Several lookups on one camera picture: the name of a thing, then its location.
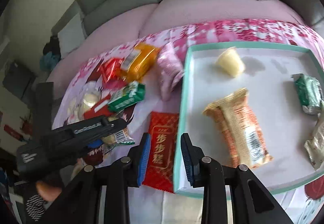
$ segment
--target green snack package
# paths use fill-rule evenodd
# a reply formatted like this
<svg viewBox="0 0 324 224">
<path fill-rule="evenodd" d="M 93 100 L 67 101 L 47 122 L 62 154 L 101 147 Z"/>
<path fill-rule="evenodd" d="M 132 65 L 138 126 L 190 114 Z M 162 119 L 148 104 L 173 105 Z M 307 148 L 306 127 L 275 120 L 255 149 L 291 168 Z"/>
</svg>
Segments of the green snack package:
<svg viewBox="0 0 324 224">
<path fill-rule="evenodd" d="M 144 100 L 144 97 L 145 85 L 133 81 L 112 95 L 108 102 L 108 109 L 109 111 L 118 113 L 123 109 Z"/>
<path fill-rule="evenodd" d="M 303 73 L 293 74 L 295 88 L 299 97 L 303 111 L 309 114 L 318 114 L 321 112 L 323 93 L 320 82 L 311 76 Z"/>
</svg>

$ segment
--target tray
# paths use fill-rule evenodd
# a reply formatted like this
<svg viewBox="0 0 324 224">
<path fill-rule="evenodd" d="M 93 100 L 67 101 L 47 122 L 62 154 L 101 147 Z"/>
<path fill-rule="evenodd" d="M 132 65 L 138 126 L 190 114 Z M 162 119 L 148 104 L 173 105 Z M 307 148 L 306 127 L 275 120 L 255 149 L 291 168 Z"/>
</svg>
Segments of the tray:
<svg viewBox="0 0 324 224">
<path fill-rule="evenodd" d="M 216 67 L 217 57 L 236 46 L 246 71 L 231 78 Z M 316 77 L 322 87 L 324 73 L 309 49 L 266 42 L 223 42 L 191 46 L 185 64 L 177 147 L 173 172 L 174 191 L 186 196 L 203 197 L 203 188 L 192 188 L 187 181 L 180 149 L 180 136 L 187 132 L 193 145 L 221 164 L 230 164 L 223 136 L 205 107 L 235 90 L 249 90 L 248 104 L 257 116 L 269 154 L 274 160 L 257 169 L 255 175 L 272 194 L 305 185 L 324 175 L 310 164 L 304 149 L 317 116 L 302 111 L 291 74 Z"/>
</svg>

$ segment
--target red candy wrapper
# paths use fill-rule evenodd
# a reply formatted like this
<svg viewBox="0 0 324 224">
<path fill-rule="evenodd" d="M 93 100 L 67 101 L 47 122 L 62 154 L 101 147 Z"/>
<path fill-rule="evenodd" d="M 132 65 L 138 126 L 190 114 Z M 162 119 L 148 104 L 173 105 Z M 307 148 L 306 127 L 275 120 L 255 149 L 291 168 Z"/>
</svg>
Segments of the red candy wrapper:
<svg viewBox="0 0 324 224">
<path fill-rule="evenodd" d="M 143 184 L 173 193 L 173 162 L 179 114 L 151 112 L 150 156 Z"/>
<path fill-rule="evenodd" d="M 105 83 L 109 82 L 111 79 L 119 79 L 120 66 L 124 59 L 120 58 L 111 58 L 102 65 L 100 65 L 97 71 L 100 71 L 102 74 L 102 79 Z"/>
</svg>

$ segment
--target pink floral tablecloth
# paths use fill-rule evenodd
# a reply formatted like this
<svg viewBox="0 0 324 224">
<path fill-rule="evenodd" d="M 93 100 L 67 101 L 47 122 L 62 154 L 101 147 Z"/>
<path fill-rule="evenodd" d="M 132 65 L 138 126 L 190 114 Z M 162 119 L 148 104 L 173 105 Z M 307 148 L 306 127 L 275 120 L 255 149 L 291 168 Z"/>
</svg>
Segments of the pink floral tablecloth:
<svg viewBox="0 0 324 224">
<path fill-rule="evenodd" d="M 232 41 L 261 41 L 298 45 L 311 49 L 321 66 L 324 66 L 324 40 L 314 30 L 306 26 L 268 19 L 237 19 L 176 27 L 119 45 L 95 58 L 90 58 L 66 90 L 52 128 L 63 126 L 67 119 L 70 101 L 79 95 L 98 64 L 112 57 L 128 56 L 139 42 L 157 47 L 173 42 L 178 57 L 184 62 L 187 49 L 192 45 Z"/>
</svg>

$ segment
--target pink sofa cushion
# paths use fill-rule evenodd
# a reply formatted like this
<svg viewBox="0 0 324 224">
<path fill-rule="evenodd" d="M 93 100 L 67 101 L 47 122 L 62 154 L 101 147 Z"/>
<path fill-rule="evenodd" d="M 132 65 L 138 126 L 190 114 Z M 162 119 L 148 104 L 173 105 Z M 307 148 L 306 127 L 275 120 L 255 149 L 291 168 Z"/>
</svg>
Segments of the pink sofa cushion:
<svg viewBox="0 0 324 224">
<path fill-rule="evenodd" d="M 191 23 L 244 18 L 304 24 L 293 9 L 279 0 L 163 0 L 140 31 L 140 37 Z"/>
<path fill-rule="evenodd" d="M 64 95 L 70 81 L 89 58 L 138 39 L 140 29 L 157 6 L 144 5 L 109 20 L 96 29 L 77 50 L 61 60 L 47 79 L 48 82 L 54 82 L 54 98 Z"/>
</svg>

